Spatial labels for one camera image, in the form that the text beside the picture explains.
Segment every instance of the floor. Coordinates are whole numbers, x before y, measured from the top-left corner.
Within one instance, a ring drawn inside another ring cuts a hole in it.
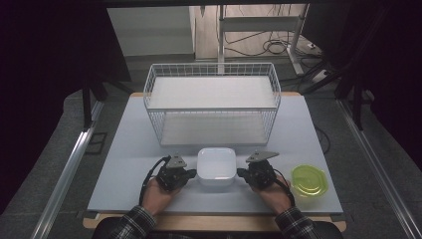
[[[209,12],[207,10],[206,14],[215,14],[214,10]],[[244,14],[248,12],[244,7],[237,6],[228,9],[227,12],[231,14],[238,10],[237,14],[242,14],[240,10]],[[249,47],[239,49],[251,50]],[[215,56],[203,54],[200,55],[199,51],[197,52],[198,61],[215,60],[213,59]],[[227,54],[228,61],[270,61],[274,63],[284,91],[296,91],[298,88],[304,88],[313,83],[311,75],[297,79],[292,65],[286,57],[241,58],[239,55],[229,55],[229,52]],[[148,59],[148,61],[142,58],[127,59],[132,82],[126,84],[135,91],[141,92],[150,64],[163,61],[193,62],[195,60],[177,57],[165,60],[157,57]],[[308,71],[317,63],[317,59],[304,59],[304,70]],[[105,106],[95,131],[95,137],[103,136],[104,146],[98,148],[97,144],[92,143],[87,148],[87,153],[80,163],[55,223],[51,227],[49,238],[91,238],[93,235],[93,230],[85,229],[82,226],[82,220],[128,99],[127,93],[110,85],[105,86],[108,98],[104,101]],[[359,147],[339,109],[338,102],[333,95],[335,86],[336,82],[333,82],[306,95],[306,101],[315,125],[327,135],[327,137],[320,135],[320,143],[323,149],[328,149],[325,158],[344,210],[347,229],[343,232],[343,237],[346,239],[407,238],[396,213],[392,210],[390,202],[379,186],[364,152]],[[417,187],[415,185],[422,184],[422,173],[401,146],[377,121],[369,107],[370,105],[362,107],[365,135],[413,214],[416,223],[421,225],[422,190],[415,188]],[[31,236],[67,163],[83,126],[81,92],[68,96],[64,102],[64,109],[65,112],[59,125],[34,169],[0,217],[0,232],[3,238],[29,238]]]

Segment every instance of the wire basket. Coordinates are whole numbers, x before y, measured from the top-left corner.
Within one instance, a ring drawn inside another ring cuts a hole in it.
[[[280,99],[271,63],[155,64],[143,90],[161,145],[266,145]]]

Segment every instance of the white tabletop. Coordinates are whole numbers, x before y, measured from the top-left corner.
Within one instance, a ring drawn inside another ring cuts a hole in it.
[[[196,168],[197,154],[201,148],[161,147],[144,108],[143,98],[131,97],[88,210],[97,212],[130,210],[138,202],[141,183],[147,171],[161,157],[178,152],[188,164],[186,169]],[[266,146],[231,148],[236,152],[237,167],[247,167],[245,159],[255,150],[279,152],[280,155],[269,159],[269,162],[273,168],[281,171],[286,179],[291,178],[291,170],[300,164],[310,164],[322,169],[328,183],[326,194],[317,198],[305,198],[293,190],[297,205],[302,212],[309,215],[343,212],[304,97],[282,97],[273,131]],[[238,176],[228,187],[204,186],[195,177],[189,180],[166,211],[222,215],[271,213],[244,179]]]

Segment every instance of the wooden table edge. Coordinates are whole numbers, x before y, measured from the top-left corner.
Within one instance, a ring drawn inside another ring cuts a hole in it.
[[[95,229],[97,225],[108,217],[121,217],[123,214],[98,213],[96,218],[84,218],[84,227]],[[312,221],[326,221],[333,223],[341,232],[346,229],[345,221],[331,220],[327,216],[309,216]],[[162,215],[156,218],[157,231],[249,231],[275,232],[280,231],[274,216],[200,216],[200,215]]]

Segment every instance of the white box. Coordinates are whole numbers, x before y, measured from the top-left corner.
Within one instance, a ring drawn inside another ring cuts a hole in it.
[[[196,170],[201,184],[228,186],[236,175],[236,153],[227,147],[202,148]]]
[[[270,63],[155,64],[143,99],[160,145],[266,145],[280,92]]]

